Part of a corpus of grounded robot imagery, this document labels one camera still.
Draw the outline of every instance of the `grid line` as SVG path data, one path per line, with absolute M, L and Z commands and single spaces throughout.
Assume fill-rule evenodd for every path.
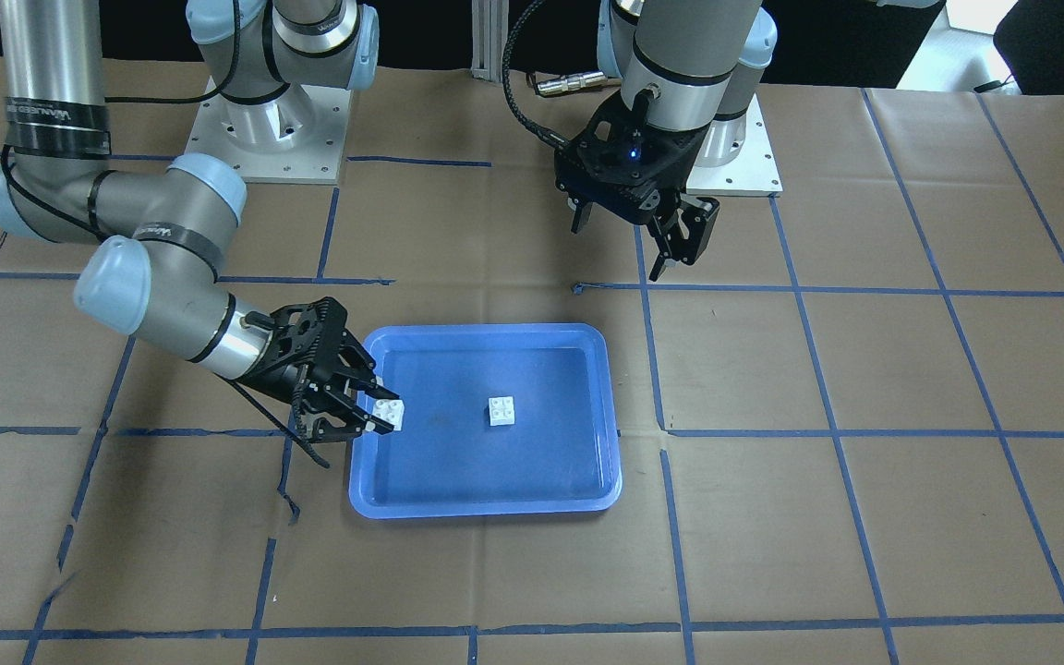
M 668 532 L 671 534 L 671 559 L 676 566 L 676 592 L 680 600 L 680 632 L 683 635 L 684 661 L 697 665 L 697 648 L 692 638 L 692 613 L 688 609 L 688 579 L 683 570 L 683 546 L 680 544 L 680 522 L 676 516 L 676 488 L 671 484 L 671 460 L 668 451 L 660 451 L 663 471 L 663 497 L 668 504 Z
M 322 279 L 326 272 L 326 254 L 331 251 L 331 236 L 334 235 L 334 215 L 339 206 L 339 188 L 336 186 L 331 193 L 331 203 L 326 211 L 326 231 L 322 232 L 322 249 L 318 255 L 318 268 L 314 270 L 314 278 Z
M 778 212 L 778 202 L 774 198 L 769 199 L 769 212 L 774 216 L 774 230 L 778 233 L 778 242 L 782 247 L 782 260 L 786 262 L 786 271 L 791 278 L 791 285 L 799 285 L 799 277 L 795 270 L 795 259 L 791 254 L 791 246 L 787 243 L 786 230 L 782 227 L 782 215 Z M 857 498 L 857 488 L 852 485 L 852 471 L 848 467 L 848 455 L 844 451 L 844 442 L 841 440 L 838 427 L 836 427 L 836 412 L 831 405 L 831 396 L 828 395 L 828 383 L 824 380 L 822 365 L 819 362 L 819 349 L 815 345 L 815 335 L 811 332 L 811 319 L 808 316 L 808 306 L 803 302 L 801 292 L 795 293 L 795 305 L 799 309 L 799 320 L 802 322 L 802 335 L 807 337 L 808 353 L 811 354 L 811 367 L 815 370 L 815 384 L 819 388 L 819 399 L 822 401 L 824 415 L 828 418 L 828 426 L 832 429 L 832 447 L 836 451 L 836 463 L 839 465 L 841 480 L 844 481 L 844 492 L 848 495 L 848 506 L 852 513 L 852 525 L 857 527 L 858 539 L 860 539 L 861 555 L 864 559 L 865 571 L 869 576 L 869 585 L 872 586 L 872 600 L 878 608 L 879 626 L 885 641 L 885 651 L 890 653 L 891 665 L 899 665 L 898 645 L 894 641 L 894 632 L 890 625 L 890 611 L 885 606 L 884 594 L 881 593 L 881 580 L 878 577 L 878 566 L 872 560 L 872 549 L 869 547 L 869 536 L 865 530 L 865 518 L 861 515 L 861 502 Z
M 962 614 L 938 616 L 891 616 L 895 628 L 908 627 L 1018 627 L 1064 625 L 1064 614 Z M 851 631 L 880 628 L 879 619 L 760 619 L 760 621 L 694 621 L 693 632 Z M 262 628 L 257 638 L 444 638 L 478 635 L 596 635 L 630 633 L 679 633 L 680 624 L 520 624 L 511 627 L 283 627 Z M 33 630 L 3 630 L 0 641 L 29 641 Z M 233 639 L 248 641 L 250 628 L 198 628 L 189 631 L 97 631 L 88 628 L 46 628 L 38 641 L 127 639 Z
M 1009 143 L 1004 139 L 1004 134 L 1001 134 L 1000 127 L 996 123 L 996 118 L 992 117 L 992 111 L 987 109 L 987 102 L 983 101 L 983 97 L 979 95 L 976 96 L 976 101 L 979 101 L 979 106 L 983 111 L 983 117 L 987 118 L 987 122 L 992 126 L 992 131 L 996 134 L 1000 147 L 1004 148 L 1004 155 L 1009 157 L 1009 164 L 1012 165 L 1012 169 L 1017 173 L 1017 178 L 1020 179 L 1020 184 L 1026 189 L 1026 194 L 1029 194 L 1029 201 L 1032 203 L 1033 210 L 1037 211 L 1037 218 L 1042 222 L 1042 227 L 1046 228 L 1046 235 L 1048 235 L 1048 239 L 1052 243 L 1053 249 L 1057 249 L 1057 254 L 1061 257 L 1061 265 L 1064 266 L 1064 249 L 1061 248 L 1061 242 L 1057 239 L 1057 233 L 1053 231 L 1050 221 L 1048 221 L 1046 211 L 1043 210 L 1042 203 L 1037 201 L 1037 195 L 1033 194 L 1033 188 L 1029 185 L 1026 173 L 1020 169 L 1016 155 L 1012 154 L 1012 149 L 1009 148 Z
M 917 207 L 914 206 L 913 199 L 911 198 L 911 195 L 909 195 L 909 189 L 905 186 L 905 181 L 902 179 L 902 176 L 900 176 L 898 163 L 896 163 L 890 143 L 887 143 L 885 138 L 881 121 L 878 119 L 878 114 L 876 114 L 876 110 L 872 107 L 872 101 L 869 98 L 869 93 L 862 88 L 861 95 L 863 97 L 865 107 L 868 109 L 872 127 L 876 132 L 878 132 L 878 139 L 881 140 L 881 147 L 884 151 L 885 159 L 890 161 L 890 167 L 893 170 L 894 178 L 898 181 L 900 194 L 902 194 L 902 198 L 905 201 L 909 216 L 911 216 L 911 220 L 914 223 L 914 230 L 917 232 L 917 236 L 919 236 L 921 249 L 926 252 L 926 257 L 930 264 L 930 270 L 934 272 L 934 281 L 938 283 L 938 289 L 946 290 L 946 282 L 943 281 L 942 270 L 938 269 L 938 264 L 934 260 L 934 251 L 930 248 L 929 239 L 926 238 L 926 231 L 921 227 L 921 221 L 919 215 L 917 214 Z M 1033 533 L 1035 534 L 1035 537 L 1037 537 L 1037 544 L 1042 549 L 1044 556 L 1046 556 L 1046 563 L 1048 565 L 1048 569 L 1050 569 L 1051 577 L 1053 578 L 1053 584 L 1057 586 L 1057 592 L 1061 597 L 1061 604 L 1064 605 L 1064 581 L 1061 580 L 1061 572 L 1059 571 L 1059 568 L 1057 568 L 1057 563 L 1053 561 L 1053 554 L 1050 551 L 1050 547 L 1048 547 L 1046 533 L 1044 533 L 1042 526 L 1040 526 L 1037 513 L 1033 510 L 1033 502 L 1030 500 L 1026 483 L 1024 483 L 1020 470 L 1017 468 L 1017 460 L 1013 458 L 1012 447 L 1009 446 L 1009 438 L 1004 434 L 1004 427 L 1001 426 L 1000 416 L 996 412 L 996 404 L 992 402 L 992 396 L 987 389 L 987 384 L 983 381 L 983 373 L 981 373 L 979 365 L 976 363 L 976 355 L 971 352 L 970 343 L 967 340 L 967 333 L 963 331 L 963 322 L 959 319 L 959 314 L 958 311 L 955 311 L 953 299 L 951 299 L 949 294 L 943 294 L 942 300 L 943 303 L 946 303 L 947 305 L 947 312 L 950 316 L 951 323 L 954 325 L 960 345 L 963 346 L 963 353 L 967 356 L 967 363 L 968 366 L 970 366 L 971 375 L 975 376 L 976 385 L 979 387 L 980 396 L 983 398 L 983 405 L 987 409 L 988 416 L 991 416 L 992 419 L 992 427 L 996 430 L 997 437 L 999 437 L 1001 450 L 1004 452 L 1004 462 L 1008 463 L 1009 471 L 1012 475 L 1014 483 L 1017 485 L 1017 493 L 1020 495 L 1020 500 L 1026 509 L 1026 514 L 1029 516 L 1029 522 L 1031 522 Z

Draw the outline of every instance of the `black cable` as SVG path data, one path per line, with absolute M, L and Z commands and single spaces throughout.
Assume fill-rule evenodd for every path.
M 536 124 L 535 121 L 525 116 L 520 112 L 520 106 L 515 102 L 515 94 L 512 94 L 512 53 L 515 51 L 515 41 L 520 37 L 520 30 L 523 30 L 525 22 L 528 22 L 529 17 L 532 17 L 532 14 L 541 9 L 541 4 L 544 4 L 544 0 L 533 0 L 533 3 L 529 4 L 527 10 L 523 10 L 523 13 L 520 14 L 520 17 L 515 21 L 511 32 L 508 34 L 508 43 L 503 46 L 503 60 L 500 65 L 503 79 L 503 96 L 508 98 L 508 109 L 512 110 L 512 115 L 515 116 L 516 121 L 519 121 L 526 130 L 531 131 L 536 138 L 544 140 L 553 150 L 564 150 L 569 147 L 569 139 L 553 130 L 549 130 L 549 128 Z
M 236 65 L 240 62 L 240 0 L 233 0 L 233 59 L 228 64 L 228 74 L 223 81 L 213 87 L 211 92 L 199 95 L 199 97 L 105 97 L 105 102 L 110 104 L 199 104 L 200 101 L 207 101 L 219 95 L 236 79 Z
M 11 146 L 3 146 L 3 154 L 0 155 L 0 167 L 3 168 L 3 177 L 5 178 L 5 180 L 7 180 L 7 186 L 10 188 L 16 190 L 16 193 L 18 193 L 18 195 L 21 195 L 22 198 L 29 200 L 32 203 L 35 203 L 35 205 L 40 206 L 41 210 L 47 211 L 49 214 L 59 216 L 59 218 L 63 219 L 64 221 L 73 225 L 73 227 L 81 228 L 81 230 L 88 231 L 88 233 L 93 233 L 94 237 L 97 238 L 97 240 L 101 240 L 101 243 L 104 243 L 106 239 L 109 239 L 109 235 L 105 235 L 105 233 L 103 233 L 102 231 L 98 231 L 96 230 L 96 228 L 89 227 L 87 222 L 74 218 L 74 216 L 67 214 L 67 212 L 59 210 L 56 206 L 50 205 L 50 203 L 47 203 L 46 201 L 37 197 L 37 195 L 29 193 L 26 186 L 21 185 L 20 182 L 18 182 L 16 178 L 14 178 L 14 173 L 11 172 L 13 167 L 12 164 L 9 164 L 10 155 L 11 155 Z
M 290 427 L 278 420 L 278 417 L 269 413 L 269 410 L 265 409 L 265 405 L 262 405 L 262 403 L 256 400 L 256 397 L 249 395 L 249 392 L 246 390 L 246 388 L 243 387 L 240 383 L 233 382 L 232 379 L 225 379 L 223 376 L 220 376 L 220 381 L 228 383 L 229 386 L 232 386 L 234 390 L 240 393 L 242 397 L 245 397 L 245 399 L 248 400 L 250 404 L 253 404 L 253 409 L 255 409 L 259 412 L 262 412 L 262 416 L 266 416 L 270 422 L 273 422 L 275 427 L 277 427 L 280 431 L 282 431 L 284 435 L 286 435 L 287 438 L 290 439 L 290 442 L 297 444 L 298 447 L 300 447 L 300 449 L 303 449 L 304 453 L 307 454 L 307 458 L 314 460 L 314 464 L 317 464 L 322 468 L 331 467 L 331 463 L 328 462 L 328 460 L 321 459 L 320 455 L 317 454 L 316 451 L 314 451 L 314 446 L 312 446 L 312 443 L 307 442 L 306 438 L 302 438 L 301 435 L 292 430 Z

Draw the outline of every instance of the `silver connector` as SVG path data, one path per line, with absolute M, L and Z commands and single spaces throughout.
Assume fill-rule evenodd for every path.
M 577 93 L 579 89 L 603 87 L 609 81 L 613 80 L 600 71 L 570 73 L 561 79 L 538 81 L 535 84 L 535 93 L 541 97 L 559 97 Z

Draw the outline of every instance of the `metal cylinder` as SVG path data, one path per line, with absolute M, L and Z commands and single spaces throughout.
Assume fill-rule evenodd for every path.
M 0 0 L 7 95 L 104 104 L 96 0 Z
M 294 24 L 316 24 L 342 12 L 343 3 L 344 0 L 275 0 L 273 7 Z
M 738 62 L 760 6 L 761 0 L 651 0 L 643 5 L 634 50 L 677 83 L 720 79 Z

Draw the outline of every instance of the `black band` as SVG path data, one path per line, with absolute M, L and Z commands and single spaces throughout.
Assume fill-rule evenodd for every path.
M 110 154 L 109 132 L 99 130 L 12 122 L 7 126 L 5 143 L 26 155 L 105 159 Z
M 281 81 L 282 72 L 278 71 L 278 59 L 273 54 L 273 0 L 269 0 L 262 12 L 262 52 L 265 53 L 265 68 L 273 81 Z
M 335 3 L 333 7 L 331 7 L 331 12 L 328 14 L 328 16 L 325 16 L 319 20 L 312 22 L 312 24 L 296 24 L 295 21 L 292 21 L 287 17 L 282 17 L 282 20 L 286 21 L 286 24 L 289 24 L 292 29 L 295 29 L 295 32 L 298 34 L 307 34 L 307 35 L 325 34 L 329 32 L 334 26 L 339 24 L 339 16 L 340 14 L 343 14 L 344 3 L 353 3 L 353 1 L 354 0 L 343 0 L 343 3 Z
M 212 269 L 213 281 L 220 279 L 225 253 L 220 252 L 220 248 L 207 239 L 205 235 L 196 233 L 189 228 L 182 228 L 180 225 L 169 221 L 153 221 L 139 227 L 134 232 L 134 239 L 180 246 L 207 264 L 207 268 Z
M 346 1 L 346 3 L 351 3 L 352 0 L 344 0 L 344 1 Z M 326 51 L 322 51 L 321 53 L 310 53 L 307 51 L 299 51 L 298 49 L 295 49 L 295 47 L 290 46 L 290 44 L 286 44 L 286 40 L 284 40 L 284 38 L 282 43 L 286 44 L 286 49 L 290 49 L 293 52 L 298 53 L 301 56 L 304 56 L 304 59 L 315 59 L 315 60 L 330 59 L 331 55 L 338 55 L 339 53 L 346 51 L 349 46 L 355 43 L 355 38 L 360 36 L 360 26 L 363 24 L 364 24 L 364 17 L 356 17 L 355 26 L 352 27 L 351 29 L 351 34 L 347 35 L 347 38 L 344 38 L 343 43 L 340 43 L 338 46 L 334 47 L 333 49 L 328 49 Z
M 638 17 L 636 17 L 634 14 L 628 12 L 627 10 L 621 9 L 619 4 L 613 3 L 613 1 L 610 4 L 612 5 L 613 11 L 618 12 L 618 16 L 621 16 L 624 20 L 626 20 L 630 24 L 638 24 Z
M 213 333 L 212 339 L 207 342 L 207 345 L 203 347 L 202 352 L 196 354 L 195 358 L 188 360 L 187 362 L 202 362 L 203 359 L 210 356 L 216 347 L 220 345 L 220 339 L 225 338 L 225 333 L 228 333 L 229 326 L 232 325 L 233 316 L 236 314 L 236 296 L 228 294 L 228 309 L 225 311 L 225 317 L 220 319 L 220 328 L 216 328 L 216 332 Z
M 716 114 L 715 116 L 713 116 L 713 119 L 717 119 L 717 121 L 727 121 L 727 119 L 738 119 L 739 117 L 746 115 L 746 111 L 748 110 L 750 110 L 750 106 L 746 106 L 746 109 L 742 109 L 741 111 L 738 111 L 738 113 L 735 114 Z
M 88 226 L 94 229 L 94 231 L 101 231 L 101 223 L 97 221 L 97 194 L 101 192 L 101 182 L 105 181 L 105 178 L 111 172 L 117 172 L 114 169 L 107 168 L 97 173 L 97 178 L 93 179 L 93 186 L 88 189 L 88 203 L 86 205 L 88 210 Z
M 286 94 L 286 89 L 290 89 L 290 84 L 283 83 L 282 86 L 279 87 L 278 89 L 273 89 L 273 92 L 268 93 L 266 95 L 262 95 L 261 97 L 233 97 L 232 95 L 226 95 L 223 93 L 220 93 L 220 96 L 222 96 L 225 100 L 231 101 L 233 104 L 240 104 L 242 106 L 254 106 L 257 104 L 266 104 L 266 102 L 277 100 L 278 97 L 282 97 L 284 94 Z
M 109 131 L 109 109 L 105 106 L 74 104 L 71 101 L 31 100 L 27 97 L 4 97 L 3 100 L 7 122 Z
M 727 71 L 717 76 L 688 76 L 685 73 L 675 72 L 668 70 L 668 68 L 655 63 L 654 60 L 649 59 L 646 53 L 643 53 L 642 49 L 638 47 L 638 39 L 634 39 L 633 44 L 634 56 L 638 59 L 638 62 L 643 63 L 643 66 L 647 68 L 647 71 L 654 73 L 654 76 L 662 77 L 671 83 L 680 83 L 683 85 L 717 85 L 727 79 L 730 79 L 730 74 L 733 70 Z

